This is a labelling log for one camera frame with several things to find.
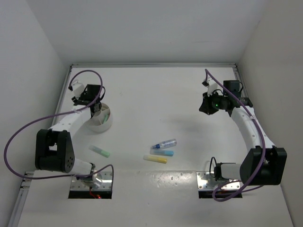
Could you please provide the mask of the clear blue-capped glue bottle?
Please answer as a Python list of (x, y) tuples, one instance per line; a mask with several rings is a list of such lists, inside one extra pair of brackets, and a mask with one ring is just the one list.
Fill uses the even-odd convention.
[(166, 149), (166, 148), (174, 147), (176, 145), (177, 145), (176, 139), (172, 139), (172, 140), (166, 140), (166, 141), (160, 142), (156, 145), (153, 145), (151, 148), (152, 149)]

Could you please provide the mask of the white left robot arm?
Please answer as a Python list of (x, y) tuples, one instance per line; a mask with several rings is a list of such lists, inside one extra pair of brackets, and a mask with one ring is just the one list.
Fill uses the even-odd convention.
[(74, 87), (73, 110), (57, 124), (36, 135), (35, 167), (38, 170), (61, 172), (69, 175), (87, 176), (93, 164), (77, 159), (72, 138), (91, 118), (101, 112), (101, 85)]

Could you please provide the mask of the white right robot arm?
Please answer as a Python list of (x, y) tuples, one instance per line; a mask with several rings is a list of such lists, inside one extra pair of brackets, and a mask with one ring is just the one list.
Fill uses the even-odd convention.
[(200, 112), (212, 115), (219, 110), (226, 111), (236, 123), (244, 139), (248, 153), (241, 164), (218, 163), (214, 168), (215, 180), (233, 179), (250, 185), (279, 185), (282, 180), (287, 153), (278, 148), (265, 134), (255, 117), (253, 104), (241, 95), (241, 82), (225, 80), (226, 88), (218, 93), (217, 83), (205, 79), (207, 87), (203, 93)]

